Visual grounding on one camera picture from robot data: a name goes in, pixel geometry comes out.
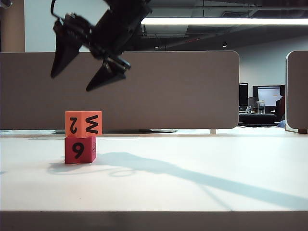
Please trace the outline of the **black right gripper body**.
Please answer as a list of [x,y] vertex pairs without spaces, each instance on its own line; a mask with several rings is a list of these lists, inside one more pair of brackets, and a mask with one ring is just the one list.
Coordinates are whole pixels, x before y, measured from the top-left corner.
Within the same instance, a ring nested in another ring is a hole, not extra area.
[[130,64],[119,56],[151,12],[148,4],[111,4],[95,25],[76,13],[67,13],[63,23],[73,53],[65,58],[63,68],[78,55],[80,47],[85,46],[96,59],[102,59],[103,64],[120,72],[130,69]]

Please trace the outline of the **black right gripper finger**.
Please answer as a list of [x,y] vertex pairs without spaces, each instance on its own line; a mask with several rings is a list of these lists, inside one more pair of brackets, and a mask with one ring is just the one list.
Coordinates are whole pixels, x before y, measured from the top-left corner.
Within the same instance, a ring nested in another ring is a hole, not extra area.
[[86,91],[92,91],[99,87],[123,80],[126,68],[114,61],[104,60],[101,68],[96,72],[86,87]]
[[73,31],[56,20],[53,26],[56,35],[55,57],[51,69],[51,78],[58,76],[70,62],[79,54],[80,41]]

